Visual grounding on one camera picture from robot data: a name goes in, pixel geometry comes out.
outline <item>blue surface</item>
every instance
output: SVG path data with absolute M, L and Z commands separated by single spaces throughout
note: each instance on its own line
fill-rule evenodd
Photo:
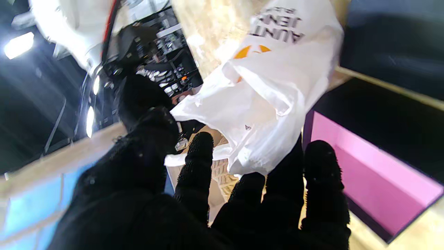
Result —
M 8 214 L 5 219 L 4 230 L 0 236 L 0 240 L 26 229 L 46 218 L 54 212 L 63 211 L 71 202 L 72 193 L 74 191 L 77 180 L 81 174 L 92 167 L 95 163 L 91 163 L 74 172 L 63 175 L 63 196 L 61 196 L 61 178 L 57 177 L 38 185 L 33 190 L 29 190 L 17 197 L 11 197 Z M 165 182 L 165 193 L 174 194 L 174 188 L 167 176 Z M 41 231 L 36 231 L 31 235 L 25 236 L 17 242 L 9 244 L 4 250 L 33 250 L 38 240 L 37 250 L 44 250 L 51 242 L 52 236 L 58 222 L 54 222 Z
M 21 238 L 19 241 L 7 244 L 2 250 L 34 250 L 37 242 L 37 232 Z
M 11 197 L 2 240 L 46 219 L 58 210 L 61 178 L 54 178 L 18 197 Z
M 37 246 L 36 250 L 45 250 L 49 246 L 49 243 L 51 243 L 52 236 L 54 235 L 54 232 L 56 231 L 57 222 L 54 222 L 51 225 L 46 226 L 43 228 L 39 233 L 39 245 Z

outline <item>ceiling light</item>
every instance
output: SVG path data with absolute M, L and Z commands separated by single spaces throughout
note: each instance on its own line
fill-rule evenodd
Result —
M 92 91 L 95 95 L 99 92 L 99 86 L 100 86 L 100 77 L 97 76 L 94 80 L 94 85 L 92 86 Z
M 4 53 L 9 59 L 13 59 L 25 52 L 27 52 L 34 44 L 34 34 L 32 32 L 26 33 L 14 39 L 4 47 Z
M 92 136 L 92 125 L 94 123 L 94 109 L 90 106 L 86 116 L 86 134 L 89 138 Z

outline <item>white bag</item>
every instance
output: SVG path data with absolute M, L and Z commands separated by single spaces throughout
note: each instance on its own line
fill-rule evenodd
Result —
M 231 174 L 266 175 L 293 148 L 306 113 L 327 89 L 342 34 L 329 0 L 273 0 L 253 18 L 234 59 L 171 113 L 225 136 L 229 148 L 214 155 L 228 158 Z M 181 157 L 167 157 L 166 165 Z

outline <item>orange logo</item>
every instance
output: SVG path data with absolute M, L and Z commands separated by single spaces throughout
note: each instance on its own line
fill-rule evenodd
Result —
M 239 52 L 233 57 L 233 59 L 242 59 L 242 58 L 247 57 L 247 56 L 248 56 L 248 52 L 250 51 L 251 47 L 252 47 L 252 46 L 250 45 L 250 46 L 247 46 L 247 47 L 241 49 L 241 50 L 240 50 L 240 51 L 239 51 Z M 265 47 L 265 46 L 263 46 L 263 45 L 259 45 L 259 50 L 260 50 L 260 51 L 254 50 L 253 53 L 261 54 L 261 53 L 265 53 L 265 52 L 269 52 L 269 51 L 271 51 L 271 49 L 269 49 L 269 48 L 267 48 L 267 47 Z

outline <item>ceiling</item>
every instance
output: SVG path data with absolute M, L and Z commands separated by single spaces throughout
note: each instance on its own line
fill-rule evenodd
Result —
M 26 11 L 27 0 L 0 0 L 1 173 L 15 171 L 40 157 L 65 99 L 49 151 L 67 144 L 74 135 L 80 87 L 86 75 L 73 57 L 54 59 L 55 45 L 48 43 L 35 26 L 19 31 L 11 28 L 13 17 Z M 3 47 L 11 38 L 30 31 L 35 35 L 31 50 L 9 60 Z

